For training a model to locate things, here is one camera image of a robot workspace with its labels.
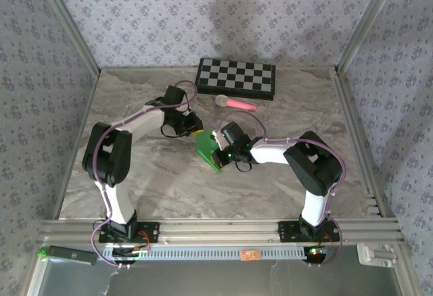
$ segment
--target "black mounting bracket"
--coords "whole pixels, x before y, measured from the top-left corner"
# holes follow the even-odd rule
[[[332,239],[332,242],[339,242],[340,235],[338,234],[337,226],[331,220],[323,221],[320,228],[306,233],[302,222],[299,220],[284,220],[278,222],[279,241],[281,243],[290,242],[322,242],[323,236],[326,234]]]
[[[113,231],[109,224],[105,224],[101,227],[99,232],[100,243],[147,243],[145,236],[138,234],[138,232],[144,232],[148,235],[149,243],[157,243],[160,234],[160,223],[159,222],[137,222],[136,231],[131,238],[122,236],[116,231]]]

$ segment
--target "robotic arm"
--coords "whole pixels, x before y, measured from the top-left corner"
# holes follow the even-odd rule
[[[307,238],[317,237],[327,224],[325,211],[329,190],[342,175],[342,165],[329,151],[308,143],[288,143],[289,140],[250,139],[235,122],[220,132],[213,132],[213,138],[219,149],[212,154],[212,160],[220,168],[231,162],[250,166],[268,162],[289,165],[306,189],[304,209],[299,217],[300,231]],[[311,131],[300,137],[303,139],[326,145]]]
[[[126,189],[121,182],[126,178],[131,163],[131,147],[135,141],[149,132],[168,125],[176,133],[176,137],[189,136],[203,129],[202,121],[192,112],[189,106],[178,108],[150,108],[159,105],[180,104],[186,98],[186,92],[178,87],[169,86],[163,97],[149,101],[135,114],[113,124],[97,123],[92,130],[87,145],[82,167],[103,194],[103,185],[95,180],[92,159],[98,140],[107,129],[116,126],[110,132],[97,151],[97,173],[105,184],[104,189],[112,208],[112,217],[108,229],[113,236],[131,239],[137,232],[137,212],[129,201]]]

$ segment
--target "pink object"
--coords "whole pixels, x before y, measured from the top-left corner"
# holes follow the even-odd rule
[[[233,107],[238,109],[250,110],[251,112],[255,112],[257,110],[256,105],[252,105],[251,103],[246,103],[235,99],[230,99],[225,95],[217,95],[215,98],[215,103],[220,107]]]

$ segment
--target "green block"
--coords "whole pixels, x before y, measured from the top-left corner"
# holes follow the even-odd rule
[[[196,135],[196,151],[198,155],[208,162],[218,173],[221,173],[221,168],[215,164],[212,159],[212,153],[219,149],[218,143],[211,138],[211,130],[203,130],[200,134]]]
[[[45,247],[40,248],[38,251],[38,256],[39,257],[46,257],[47,253],[48,253],[48,249],[49,249],[49,246],[45,246]]]

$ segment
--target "wall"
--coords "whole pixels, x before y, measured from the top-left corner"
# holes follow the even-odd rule
[[[433,0],[387,0],[347,76],[426,295],[433,295]]]
[[[0,0],[0,295],[52,216],[93,79],[46,0]]]
[[[333,65],[368,0],[64,0],[100,67]]]

